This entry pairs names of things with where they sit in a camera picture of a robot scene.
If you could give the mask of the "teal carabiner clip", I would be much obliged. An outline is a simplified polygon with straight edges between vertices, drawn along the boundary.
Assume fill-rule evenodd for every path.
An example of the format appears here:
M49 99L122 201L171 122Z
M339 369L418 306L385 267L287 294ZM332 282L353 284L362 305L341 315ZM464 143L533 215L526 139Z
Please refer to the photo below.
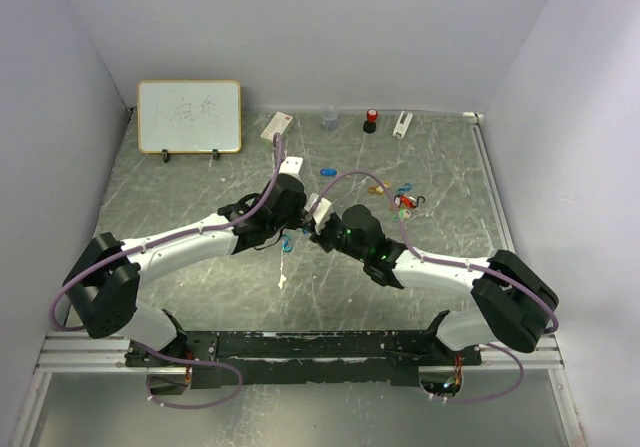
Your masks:
M284 234L282 236L282 250L284 252L292 251L291 237L289 234Z

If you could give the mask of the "green key tag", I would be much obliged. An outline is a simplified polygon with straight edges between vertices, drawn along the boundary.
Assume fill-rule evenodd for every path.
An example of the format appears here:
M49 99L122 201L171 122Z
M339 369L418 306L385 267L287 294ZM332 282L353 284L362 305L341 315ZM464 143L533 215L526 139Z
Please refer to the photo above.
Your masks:
M394 221L405 220L412 216L412 211L410 209L400 209L396 214L393 215Z

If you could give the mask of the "red key tag with key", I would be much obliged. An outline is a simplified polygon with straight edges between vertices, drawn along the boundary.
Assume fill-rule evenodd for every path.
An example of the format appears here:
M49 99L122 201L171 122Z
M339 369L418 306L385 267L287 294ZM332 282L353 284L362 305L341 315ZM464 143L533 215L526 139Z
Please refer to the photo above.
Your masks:
M406 208L413 209L417 207L417 200L412 197L400 196L399 199Z

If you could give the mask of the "yellow key tag with key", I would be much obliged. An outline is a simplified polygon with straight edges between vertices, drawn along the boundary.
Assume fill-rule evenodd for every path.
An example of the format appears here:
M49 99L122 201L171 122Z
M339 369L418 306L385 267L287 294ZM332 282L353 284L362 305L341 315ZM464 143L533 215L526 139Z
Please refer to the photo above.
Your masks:
M377 185L374 188L374 192L377 194L383 194L384 190L387 189L390 186L390 184L388 182L384 182L382 185Z

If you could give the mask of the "blue carabiner clip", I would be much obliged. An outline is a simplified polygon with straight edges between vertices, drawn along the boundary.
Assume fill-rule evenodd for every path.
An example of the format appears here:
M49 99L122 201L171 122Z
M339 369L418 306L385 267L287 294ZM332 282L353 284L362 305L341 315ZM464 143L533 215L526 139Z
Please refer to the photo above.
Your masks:
M412 189L412 184L411 183L405 183L403 186L400 186L397 188L396 193L397 194L404 194L408 191L410 191Z

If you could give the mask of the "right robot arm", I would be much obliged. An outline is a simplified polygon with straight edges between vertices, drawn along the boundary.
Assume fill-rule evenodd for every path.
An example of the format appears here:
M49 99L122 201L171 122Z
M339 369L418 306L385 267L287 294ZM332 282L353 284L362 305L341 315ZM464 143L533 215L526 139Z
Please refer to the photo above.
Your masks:
M435 364L492 342L531 353L559 304L552 289L511 251L499 250L488 259L429 254L386 236L379 220L360 204L343 215L318 207L307 220L314 243L360 262L373 282L398 289L433 288L472 303L460 312L438 314L429 325L424 351Z

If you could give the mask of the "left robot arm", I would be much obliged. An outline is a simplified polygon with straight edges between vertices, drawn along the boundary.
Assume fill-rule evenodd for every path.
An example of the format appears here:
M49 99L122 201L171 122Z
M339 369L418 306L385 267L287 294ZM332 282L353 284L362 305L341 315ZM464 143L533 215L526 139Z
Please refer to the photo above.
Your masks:
M65 280L66 295L88 335L121 335L150 348L162 365L181 362L187 336L165 309L138 297L142 287L210 258L257 249L300 226L307 196L299 175L280 173L261 193L248 194L204 219L155 236L94 237Z

